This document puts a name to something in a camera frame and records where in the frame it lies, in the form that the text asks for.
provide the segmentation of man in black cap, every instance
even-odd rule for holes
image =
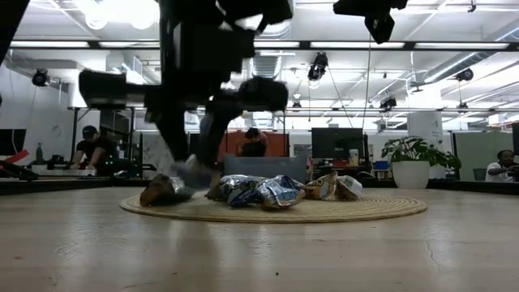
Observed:
[[[97,174],[100,174],[104,169],[106,160],[113,154],[114,147],[111,142],[101,137],[94,126],[86,126],[83,128],[83,141],[79,142],[75,149],[71,169],[77,170],[83,155],[86,155],[86,169],[97,170]]]

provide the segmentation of crumpled chip bag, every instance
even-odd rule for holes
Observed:
[[[340,200],[357,201],[362,193],[362,184],[348,175],[337,177],[337,197]]]
[[[304,185],[286,175],[266,178],[258,183],[256,190],[262,199],[261,206],[283,209],[299,204],[305,196]]]
[[[184,182],[180,178],[158,174],[140,193],[139,202],[143,207],[175,204],[189,200],[193,195],[193,192],[184,189]]]
[[[317,178],[306,184],[304,187],[307,200],[340,200],[337,197],[337,172],[332,171],[330,174]]]
[[[209,190],[206,197],[211,200],[224,200],[234,208],[243,207],[257,201],[256,185],[264,178],[250,175],[226,175],[220,183]]]

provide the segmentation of fluorescent light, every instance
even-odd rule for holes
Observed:
[[[101,41],[99,43],[100,46],[105,48],[131,48],[131,47],[140,47],[140,48],[157,48],[160,49],[161,43],[158,41],[144,41],[144,42],[135,42],[135,41]]]
[[[509,43],[417,43],[416,49],[505,49]]]
[[[259,55],[268,57],[295,57],[295,53],[289,52],[259,52]]]
[[[255,41],[254,47],[256,48],[298,48],[298,41]]]
[[[383,44],[362,42],[362,41],[313,41],[310,43],[311,48],[329,48],[329,49],[401,49],[405,43],[403,42],[387,42]]]
[[[86,41],[12,41],[11,48],[88,48]]]

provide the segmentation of black cap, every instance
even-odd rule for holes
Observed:
[[[83,128],[83,139],[91,139],[95,134],[97,134],[97,129],[94,126]]]

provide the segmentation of orange partition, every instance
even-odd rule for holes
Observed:
[[[285,157],[286,145],[289,143],[288,134],[276,132],[263,132],[267,136],[268,146],[266,157]],[[238,155],[238,150],[245,143],[245,131],[228,132],[224,135],[220,144],[220,152],[218,154],[218,161],[224,159],[225,153],[233,153]]]

